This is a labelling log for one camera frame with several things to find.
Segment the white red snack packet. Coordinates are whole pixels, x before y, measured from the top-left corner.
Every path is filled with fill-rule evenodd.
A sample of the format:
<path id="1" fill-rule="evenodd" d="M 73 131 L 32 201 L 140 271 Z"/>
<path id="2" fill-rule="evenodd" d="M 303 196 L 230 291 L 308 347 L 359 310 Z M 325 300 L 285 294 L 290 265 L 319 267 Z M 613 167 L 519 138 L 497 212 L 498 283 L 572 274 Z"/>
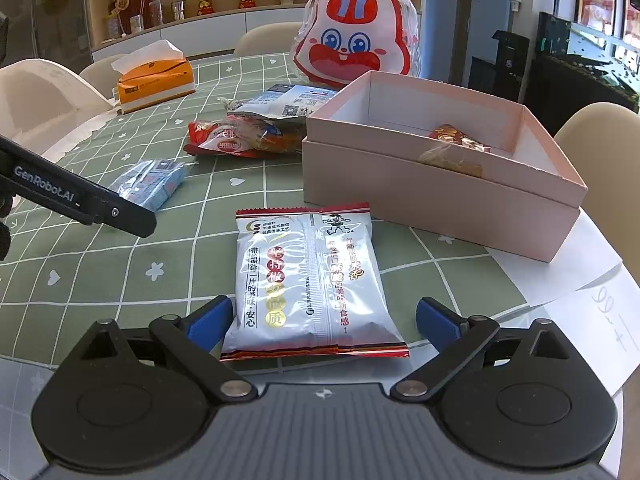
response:
<path id="1" fill-rule="evenodd" d="M 235 315 L 223 360 L 405 358 L 388 310 L 366 203 L 242 209 Z"/>

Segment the blue candy packet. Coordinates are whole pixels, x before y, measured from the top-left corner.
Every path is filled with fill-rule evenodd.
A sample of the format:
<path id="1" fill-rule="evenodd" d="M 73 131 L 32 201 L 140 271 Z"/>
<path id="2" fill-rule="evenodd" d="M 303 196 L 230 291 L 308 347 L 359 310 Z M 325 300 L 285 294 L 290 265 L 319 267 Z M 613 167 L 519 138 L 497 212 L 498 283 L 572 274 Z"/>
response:
<path id="1" fill-rule="evenodd" d="M 131 203 L 157 212 L 174 195 L 185 176 L 183 162 L 144 160 L 127 169 L 108 188 Z"/>

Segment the clear hawthorn candy packet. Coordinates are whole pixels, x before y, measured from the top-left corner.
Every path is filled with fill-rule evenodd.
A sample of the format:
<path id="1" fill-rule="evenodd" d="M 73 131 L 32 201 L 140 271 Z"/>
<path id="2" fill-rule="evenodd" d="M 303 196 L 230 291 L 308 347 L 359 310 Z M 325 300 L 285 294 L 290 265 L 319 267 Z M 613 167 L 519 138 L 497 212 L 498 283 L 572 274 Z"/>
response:
<path id="1" fill-rule="evenodd" d="M 431 148 L 419 156 L 418 162 L 423 165 L 454 171 L 457 174 L 466 174 L 467 176 L 476 178 L 483 177 L 484 170 L 480 164 L 466 162 L 463 159 L 454 159 L 452 156 L 448 155 L 449 151 L 450 148 L 448 148 L 448 146 L 444 146 L 443 148 Z"/>

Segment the red snack bag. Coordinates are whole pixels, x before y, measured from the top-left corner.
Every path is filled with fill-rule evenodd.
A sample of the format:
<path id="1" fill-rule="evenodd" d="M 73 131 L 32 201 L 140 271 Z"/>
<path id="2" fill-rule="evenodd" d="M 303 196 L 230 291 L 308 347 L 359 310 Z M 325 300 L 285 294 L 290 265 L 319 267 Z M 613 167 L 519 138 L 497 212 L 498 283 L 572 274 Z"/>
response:
<path id="1" fill-rule="evenodd" d="M 190 122 L 183 151 L 192 156 L 265 159 L 299 154 L 305 136 L 306 127 L 300 122 L 231 114 L 221 120 Z"/>

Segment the blue white snack bag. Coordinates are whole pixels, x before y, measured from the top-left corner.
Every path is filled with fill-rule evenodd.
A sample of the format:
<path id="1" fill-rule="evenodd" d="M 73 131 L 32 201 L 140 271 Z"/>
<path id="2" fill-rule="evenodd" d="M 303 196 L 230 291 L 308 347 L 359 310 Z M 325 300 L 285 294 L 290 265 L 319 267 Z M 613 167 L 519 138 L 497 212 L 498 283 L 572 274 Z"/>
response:
<path id="1" fill-rule="evenodd" d="M 336 95 L 336 91 L 326 88 L 274 84 L 259 96 L 235 107 L 233 113 L 275 120 L 307 117 Z"/>

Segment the red orange snack pouch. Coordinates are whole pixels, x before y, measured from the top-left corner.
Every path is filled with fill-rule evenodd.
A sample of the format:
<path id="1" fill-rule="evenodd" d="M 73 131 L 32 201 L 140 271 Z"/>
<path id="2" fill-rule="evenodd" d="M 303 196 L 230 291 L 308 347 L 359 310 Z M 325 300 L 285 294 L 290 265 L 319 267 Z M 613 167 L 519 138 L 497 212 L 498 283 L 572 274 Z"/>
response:
<path id="1" fill-rule="evenodd" d="M 428 137 L 430 139 L 460 145 L 464 148 L 470 148 L 474 151 L 483 153 L 491 152 L 491 149 L 488 145 L 478 142 L 477 140 L 468 136 L 466 133 L 449 124 L 443 124 L 436 127 L 430 132 Z"/>

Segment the white chair near left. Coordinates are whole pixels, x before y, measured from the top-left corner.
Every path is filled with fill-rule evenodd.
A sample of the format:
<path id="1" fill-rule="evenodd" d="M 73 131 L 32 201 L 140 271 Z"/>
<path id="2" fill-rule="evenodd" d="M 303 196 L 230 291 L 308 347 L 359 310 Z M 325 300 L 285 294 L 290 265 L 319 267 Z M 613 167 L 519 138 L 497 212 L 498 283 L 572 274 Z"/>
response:
<path id="1" fill-rule="evenodd" d="M 81 76 L 40 58 L 0 70 L 1 135 L 59 162 L 116 116 L 114 105 Z"/>

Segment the green grid tablecloth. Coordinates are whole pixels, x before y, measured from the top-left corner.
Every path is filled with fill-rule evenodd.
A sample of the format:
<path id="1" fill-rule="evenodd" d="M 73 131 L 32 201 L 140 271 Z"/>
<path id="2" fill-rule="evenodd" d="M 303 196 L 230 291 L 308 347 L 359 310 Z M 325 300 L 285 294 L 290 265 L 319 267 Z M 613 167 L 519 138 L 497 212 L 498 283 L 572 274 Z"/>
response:
<path id="1" fill-rule="evenodd" d="M 99 318 L 138 327 L 232 295 L 236 212 L 303 203 L 298 156 L 195 158 L 184 151 L 190 122 L 222 116 L 224 99 L 292 84 L 288 56 L 204 60 L 195 64 L 195 76 L 190 96 L 116 117 L 62 159 L 66 169 L 103 185 L 137 162 L 181 162 L 186 177 L 157 213 L 151 236 L 84 226 L 27 202 L 9 215 L 12 245 L 1 265 L 2 356 L 55 365 Z"/>

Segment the beige chair far left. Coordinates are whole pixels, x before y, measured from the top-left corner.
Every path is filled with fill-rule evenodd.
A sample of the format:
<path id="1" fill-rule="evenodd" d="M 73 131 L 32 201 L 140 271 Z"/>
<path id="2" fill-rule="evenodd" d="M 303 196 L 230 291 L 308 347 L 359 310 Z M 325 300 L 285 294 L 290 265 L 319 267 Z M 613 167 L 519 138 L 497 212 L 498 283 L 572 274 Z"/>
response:
<path id="1" fill-rule="evenodd" d="M 88 84 L 91 84 L 96 91 L 99 91 L 105 99 L 114 98 L 114 89 L 117 87 L 122 73 L 114 70 L 112 64 L 123 58 L 123 54 L 115 54 L 107 58 L 101 58 L 86 68 L 84 68 L 79 76 Z"/>

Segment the beige chair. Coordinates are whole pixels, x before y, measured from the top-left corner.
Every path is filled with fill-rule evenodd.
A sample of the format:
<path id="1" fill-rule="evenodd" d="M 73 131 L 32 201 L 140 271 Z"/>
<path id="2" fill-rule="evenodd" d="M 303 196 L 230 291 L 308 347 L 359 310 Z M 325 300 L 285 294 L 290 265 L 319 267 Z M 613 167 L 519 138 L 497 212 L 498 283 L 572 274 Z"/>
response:
<path id="1" fill-rule="evenodd" d="M 236 44 L 234 56 L 284 53 L 291 50 L 301 22 L 265 24 L 244 34 Z"/>
<path id="2" fill-rule="evenodd" d="M 617 104 L 578 110 L 554 136 L 588 191 L 582 209 L 639 277 L 639 115 Z"/>
<path id="3" fill-rule="evenodd" d="M 122 73 L 114 70 L 112 64 L 123 58 L 123 54 L 115 54 L 107 58 L 101 58 L 86 68 L 84 68 L 79 76 L 88 84 L 91 84 L 96 91 L 99 91 L 105 99 L 114 98 L 114 89 L 117 87 Z"/>

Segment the white paper sheet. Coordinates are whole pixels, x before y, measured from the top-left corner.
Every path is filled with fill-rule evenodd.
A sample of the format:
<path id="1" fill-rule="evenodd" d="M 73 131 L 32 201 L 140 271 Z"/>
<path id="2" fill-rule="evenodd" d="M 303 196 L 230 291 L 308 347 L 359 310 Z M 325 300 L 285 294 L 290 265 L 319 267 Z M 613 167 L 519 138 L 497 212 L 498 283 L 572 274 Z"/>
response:
<path id="1" fill-rule="evenodd" d="M 639 366 L 639 286 L 588 214 L 549 263 L 491 249 L 524 302 L 496 315 L 544 314 L 570 338 L 609 394 Z"/>

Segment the orange tissue box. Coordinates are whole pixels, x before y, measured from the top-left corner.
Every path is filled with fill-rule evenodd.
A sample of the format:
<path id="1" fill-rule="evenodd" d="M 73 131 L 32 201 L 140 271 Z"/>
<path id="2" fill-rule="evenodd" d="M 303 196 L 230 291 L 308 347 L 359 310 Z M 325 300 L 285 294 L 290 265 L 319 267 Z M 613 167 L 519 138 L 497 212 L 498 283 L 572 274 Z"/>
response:
<path id="1" fill-rule="evenodd" d="M 136 112 L 195 92 L 194 70 L 183 52 L 161 39 L 111 62 L 119 74 L 122 114 Z"/>

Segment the pink cardboard box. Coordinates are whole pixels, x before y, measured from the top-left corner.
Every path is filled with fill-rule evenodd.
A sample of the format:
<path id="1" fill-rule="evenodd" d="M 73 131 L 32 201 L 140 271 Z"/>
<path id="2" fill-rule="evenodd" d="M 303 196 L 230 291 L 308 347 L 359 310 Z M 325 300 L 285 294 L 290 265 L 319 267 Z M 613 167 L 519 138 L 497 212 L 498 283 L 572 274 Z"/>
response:
<path id="1" fill-rule="evenodd" d="M 587 188 L 523 105 L 370 72 L 307 120 L 304 199 L 548 262 Z"/>

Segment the beige chair right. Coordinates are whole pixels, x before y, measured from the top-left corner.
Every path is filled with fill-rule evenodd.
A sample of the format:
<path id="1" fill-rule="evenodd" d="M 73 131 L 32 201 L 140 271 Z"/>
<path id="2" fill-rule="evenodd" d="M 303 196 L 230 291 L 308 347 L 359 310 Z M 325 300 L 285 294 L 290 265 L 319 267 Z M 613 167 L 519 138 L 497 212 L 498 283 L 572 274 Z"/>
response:
<path id="1" fill-rule="evenodd" d="M 639 277 L 639 115 L 617 104 L 578 110 L 554 136 L 588 191 L 582 209 Z"/>

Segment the red figurine left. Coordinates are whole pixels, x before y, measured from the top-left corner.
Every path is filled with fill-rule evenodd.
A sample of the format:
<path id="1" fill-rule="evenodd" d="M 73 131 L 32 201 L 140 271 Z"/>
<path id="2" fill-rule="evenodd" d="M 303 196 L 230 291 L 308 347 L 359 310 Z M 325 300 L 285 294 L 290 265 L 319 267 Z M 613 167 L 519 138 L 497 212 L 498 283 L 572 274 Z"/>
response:
<path id="1" fill-rule="evenodd" d="M 198 16 L 213 14 L 214 12 L 213 0 L 198 0 Z"/>

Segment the black water dispenser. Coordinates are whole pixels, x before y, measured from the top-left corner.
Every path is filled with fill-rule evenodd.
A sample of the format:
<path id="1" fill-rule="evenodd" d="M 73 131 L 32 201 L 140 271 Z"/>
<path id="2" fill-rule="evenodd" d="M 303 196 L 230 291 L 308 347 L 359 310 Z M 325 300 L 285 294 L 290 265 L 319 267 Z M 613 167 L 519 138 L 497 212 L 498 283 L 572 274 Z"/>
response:
<path id="1" fill-rule="evenodd" d="M 518 102 L 525 74 L 529 39 L 514 32 L 496 30 L 491 36 L 498 42 L 494 62 L 472 57 L 468 87 Z"/>

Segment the fish tank cabinet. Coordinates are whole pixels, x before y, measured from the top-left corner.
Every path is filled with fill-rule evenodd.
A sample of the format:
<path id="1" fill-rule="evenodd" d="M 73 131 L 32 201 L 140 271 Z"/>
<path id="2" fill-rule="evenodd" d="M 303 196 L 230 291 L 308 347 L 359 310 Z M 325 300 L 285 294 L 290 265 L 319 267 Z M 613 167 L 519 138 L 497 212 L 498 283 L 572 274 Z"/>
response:
<path id="1" fill-rule="evenodd" d="M 639 15 L 639 0 L 623 0 Z M 639 111 L 639 46 L 561 18 L 561 0 L 538 14 L 535 54 L 525 105 L 548 133 L 557 133 L 578 110 L 608 102 Z"/>

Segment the red white bunny bag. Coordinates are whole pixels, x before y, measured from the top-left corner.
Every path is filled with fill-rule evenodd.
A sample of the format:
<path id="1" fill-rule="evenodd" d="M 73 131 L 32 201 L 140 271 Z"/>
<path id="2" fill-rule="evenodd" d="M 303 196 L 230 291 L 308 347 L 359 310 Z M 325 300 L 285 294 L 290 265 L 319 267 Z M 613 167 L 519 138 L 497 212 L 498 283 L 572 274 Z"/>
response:
<path id="1" fill-rule="evenodd" d="M 343 88 L 370 72 L 420 74 L 420 20 L 411 0 L 308 0 L 292 45 L 308 81 Z"/>

